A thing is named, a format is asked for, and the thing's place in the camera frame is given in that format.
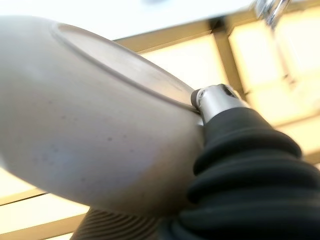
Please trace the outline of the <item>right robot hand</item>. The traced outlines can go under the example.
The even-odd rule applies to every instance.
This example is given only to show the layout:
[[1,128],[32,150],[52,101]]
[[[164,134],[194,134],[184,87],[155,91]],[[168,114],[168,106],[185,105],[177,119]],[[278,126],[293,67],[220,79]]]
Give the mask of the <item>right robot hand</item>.
[[194,204],[158,220],[90,209],[74,240],[317,240],[320,172],[234,90],[195,90],[204,149],[187,198]]

